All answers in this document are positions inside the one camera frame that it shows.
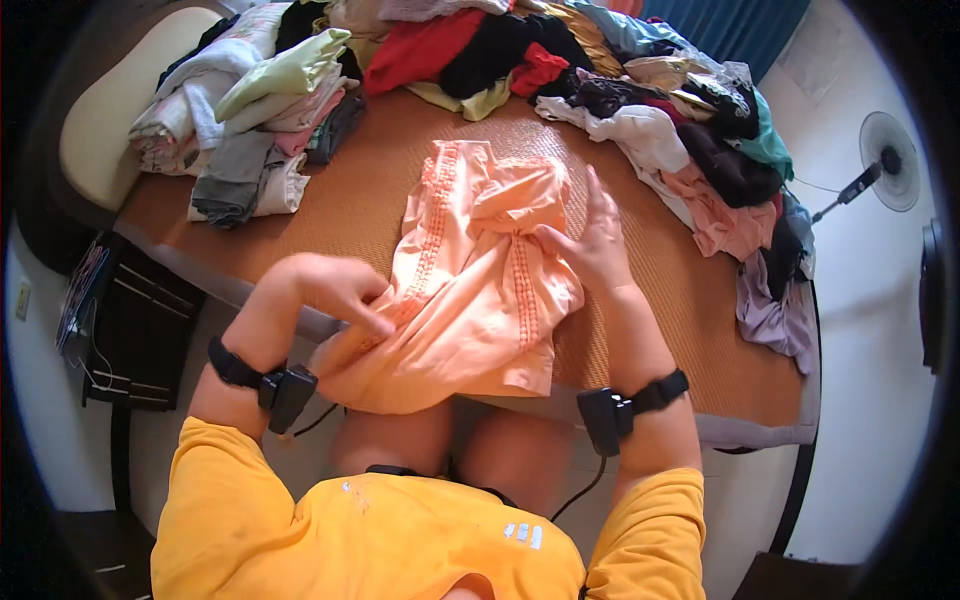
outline blue curtain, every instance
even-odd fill
[[[810,0],[646,0],[658,16],[717,62],[750,65],[758,84],[797,28]]]

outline white print on shirt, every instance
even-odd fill
[[[516,526],[516,523],[510,523],[503,528],[503,536],[509,539],[514,535],[514,531],[516,531],[516,540],[524,544],[527,541],[527,534],[530,533],[530,547],[534,550],[540,550],[540,545],[543,543],[542,527],[535,525],[531,532],[528,523],[520,523],[519,527]]]

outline electric fan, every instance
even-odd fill
[[[917,149],[897,119],[886,112],[871,112],[860,126],[860,159],[865,169],[845,187],[836,201],[813,215],[813,223],[840,204],[849,204],[867,188],[897,212],[913,208],[920,196],[920,162]]]

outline leg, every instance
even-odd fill
[[[411,415],[347,411],[333,440],[333,464],[343,475],[370,465],[406,467],[421,475],[440,474],[453,430],[450,401]]]
[[[497,409],[477,422],[457,465],[464,483],[494,488],[524,510],[549,516],[573,454],[573,425]]]

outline electrical outlet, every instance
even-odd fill
[[[30,305],[30,281],[20,280],[20,291],[16,295],[16,309],[14,314],[20,321],[27,320],[27,307]]]

